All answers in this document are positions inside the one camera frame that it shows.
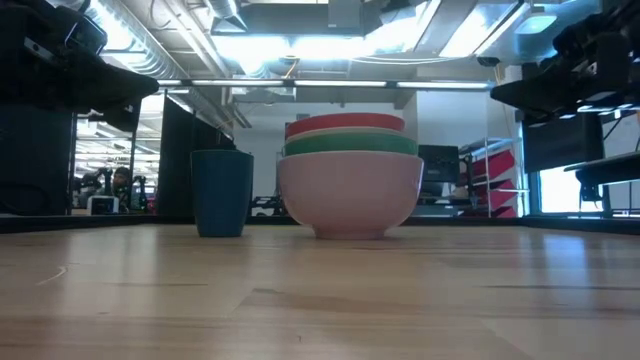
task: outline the wooden table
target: wooden table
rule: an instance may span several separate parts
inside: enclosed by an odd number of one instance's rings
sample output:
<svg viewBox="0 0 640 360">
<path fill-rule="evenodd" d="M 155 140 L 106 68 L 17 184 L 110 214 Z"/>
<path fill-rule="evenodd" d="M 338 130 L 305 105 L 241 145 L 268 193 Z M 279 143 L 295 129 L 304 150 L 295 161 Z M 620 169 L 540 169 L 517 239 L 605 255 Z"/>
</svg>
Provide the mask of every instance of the wooden table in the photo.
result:
<svg viewBox="0 0 640 360">
<path fill-rule="evenodd" d="M 405 227 L 0 236 L 0 359 L 629 360 L 637 237 Z"/>
</svg>

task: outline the window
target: window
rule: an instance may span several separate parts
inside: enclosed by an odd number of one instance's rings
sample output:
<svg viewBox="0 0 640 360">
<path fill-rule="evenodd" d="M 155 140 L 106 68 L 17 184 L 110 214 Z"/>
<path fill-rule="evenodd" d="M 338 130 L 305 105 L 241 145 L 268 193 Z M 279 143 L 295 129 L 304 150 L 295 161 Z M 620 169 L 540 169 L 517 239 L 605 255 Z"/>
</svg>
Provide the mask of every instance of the window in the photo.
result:
<svg viewBox="0 0 640 360">
<path fill-rule="evenodd" d="M 566 166 L 540 172 L 540 199 L 543 213 L 598 212 L 602 201 L 580 204 L 580 181 L 575 171 L 565 172 Z"/>
</svg>

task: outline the ceiling light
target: ceiling light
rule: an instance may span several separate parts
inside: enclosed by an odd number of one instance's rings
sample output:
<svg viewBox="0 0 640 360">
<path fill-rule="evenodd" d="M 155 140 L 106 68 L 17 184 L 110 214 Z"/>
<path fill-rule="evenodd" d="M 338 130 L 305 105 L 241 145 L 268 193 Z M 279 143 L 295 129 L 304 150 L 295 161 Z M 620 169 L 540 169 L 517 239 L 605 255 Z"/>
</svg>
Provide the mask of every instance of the ceiling light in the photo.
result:
<svg viewBox="0 0 640 360">
<path fill-rule="evenodd" d="M 483 43 L 488 42 L 493 30 L 516 6 L 517 3 L 476 5 L 453 34 L 440 56 L 466 57 L 473 54 Z"/>
<path fill-rule="evenodd" d="M 409 41 L 404 44 L 404 51 L 415 50 L 418 46 L 422 36 L 427 31 L 429 24 L 431 24 L 431 20 L 433 20 L 436 11 L 440 7 L 442 0 L 431 0 L 428 3 L 424 2 L 418 6 L 416 6 L 416 12 L 422 9 L 421 12 L 416 14 L 417 23 L 416 29 L 413 31 L 413 35 L 409 39 Z"/>
<path fill-rule="evenodd" d="M 296 80 L 297 86 L 318 87 L 385 87 L 386 81 Z"/>
<path fill-rule="evenodd" d="M 182 80 L 158 80 L 158 84 L 160 86 L 180 86 L 182 85 Z"/>
<path fill-rule="evenodd" d="M 529 4 L 520 5 L 520 7 L 517 8 L 507 18 L 507 20 L 498 29 L 496 29 L 496 31 L 494 31 L 493 34 L 491 34 L 491 36 L 489 36 L 489 38 L 485 40 L 485 42 L 483 42 L 482 45 L 480 45 L 480 47 L 476 49 L 475 54 L 480 55 L 485 51 L 487 51 L 487 49 L 491 45 L 493 45 L 493 43 L 495 43 L 500 38 L 500 36 L 502 36 L 502 34 L 504 34 L 504 32 L 507 31 L 511 27 L 511 25 L 513 25 L 513 23 L 516 22 L 518 18 L 520 18 L 520 16 L 522 16 L 522 14 L 524 14 L 527 10 L 529 10 L 529 8 L 530 8 Z"/>
<path fill-rule="evenodd" d="M 270 87 L 282 86 L 282 80 L 193 80 L 194 86 Z"/>
<path fill-rule="evenodd" d="M 489 83 L 484 82 L 438 82 L 438 81 L 399 81 L 397 87 L 403 89 L 451 89 L 451 90 L 487 90 Z"/>
<path fill-rule="evenodd" d="M 516 34 L 539 34 L 551 26 L 557 19 L 558 15 L 546 12 L 544 7 L 535 6 L 531 8 L 531 13 L 527 15 L 522 24 L 518 26 Z"/>
</svg>

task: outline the green bowl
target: green bowl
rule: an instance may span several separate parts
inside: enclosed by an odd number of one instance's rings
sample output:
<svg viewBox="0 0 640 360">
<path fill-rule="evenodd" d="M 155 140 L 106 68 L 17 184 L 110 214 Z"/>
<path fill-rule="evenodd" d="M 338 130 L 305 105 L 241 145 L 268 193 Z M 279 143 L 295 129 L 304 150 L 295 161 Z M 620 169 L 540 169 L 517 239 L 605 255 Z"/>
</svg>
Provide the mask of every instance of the green bowl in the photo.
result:
<svg viewBox="0 0 640 360">
<path fill-rule="evenodd" d="M 381 133 L 341 133 L 306 137 L 284 147 L 285 156 L 324 151 L 384 151 L 417 155 L 415 141 L 400 135 Z"/>
</svg>

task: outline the bowl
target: bowl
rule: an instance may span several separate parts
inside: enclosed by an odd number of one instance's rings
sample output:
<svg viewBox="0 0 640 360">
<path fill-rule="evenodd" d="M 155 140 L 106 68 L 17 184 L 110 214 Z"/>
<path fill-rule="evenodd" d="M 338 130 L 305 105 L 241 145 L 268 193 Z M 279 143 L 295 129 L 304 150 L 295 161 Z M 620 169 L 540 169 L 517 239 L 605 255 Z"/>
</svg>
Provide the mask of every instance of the bowl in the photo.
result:
<svg viewBox="0 0 640 360">
<path fill-rule="evenodd" d="M 313 116 L 289 124 L 285 132 L 285 139 L 307 131 L 345 126 L 370 126 L 402 131 L 404 130 L 404 120 L 392 115 L 374 113 L 345 113 Z"/>
<path fill-rule="evenodd" d="M 305 137 L 287 142 L 285 156 L 325 151 L 384 151 L 407 155 L 418 153 L 418 144 L 403 135 L 338 133 Z"/>
<path fill-rule="evenodd" d="M 377 239 L 416 206 L 422 159 L 375 151 L 284 158 L 278 179 L 285 206 L 323 239 Z"/>
<path fill-rule="evenodd" d="M 306 138 L 319 136 L 319 135 L 356 134 L 356 133 L 404 136 L 404 134 L 401 131 L 397 131 L 397 130 L 376 128 L 371 126 L 344 126 L 344 127 L 335 127 L 335 128 L 307 131 L 298 135 L 288 137 L 285 143 L 288 144 L 296 140 L 306 139 Z"/>
</svg>

